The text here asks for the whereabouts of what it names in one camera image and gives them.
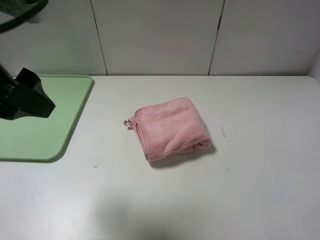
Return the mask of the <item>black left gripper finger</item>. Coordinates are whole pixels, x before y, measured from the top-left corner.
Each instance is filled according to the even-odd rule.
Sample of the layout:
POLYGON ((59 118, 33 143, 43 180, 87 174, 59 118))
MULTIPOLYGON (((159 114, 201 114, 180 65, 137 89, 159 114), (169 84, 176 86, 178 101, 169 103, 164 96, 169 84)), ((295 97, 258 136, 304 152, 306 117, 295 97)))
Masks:
POLYGON ((15 78, 17 84, 11 91, 13 114, 11 119, 23 117, 48 118, 56 105, 43 90, 41 79, 23 68, 15 78))

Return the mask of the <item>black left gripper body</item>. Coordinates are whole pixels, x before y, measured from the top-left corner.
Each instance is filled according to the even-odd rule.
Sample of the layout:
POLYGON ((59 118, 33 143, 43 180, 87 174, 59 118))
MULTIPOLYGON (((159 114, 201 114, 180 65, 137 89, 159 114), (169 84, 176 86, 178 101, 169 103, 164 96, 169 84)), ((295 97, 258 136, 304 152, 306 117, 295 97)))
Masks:
POLYGON ((9 102, 9 98, 15 87, 21 82, 21 73, 12 77, 10 73, 0 65, 0 118, 16 120, 23 117, 21 109, 9 102))

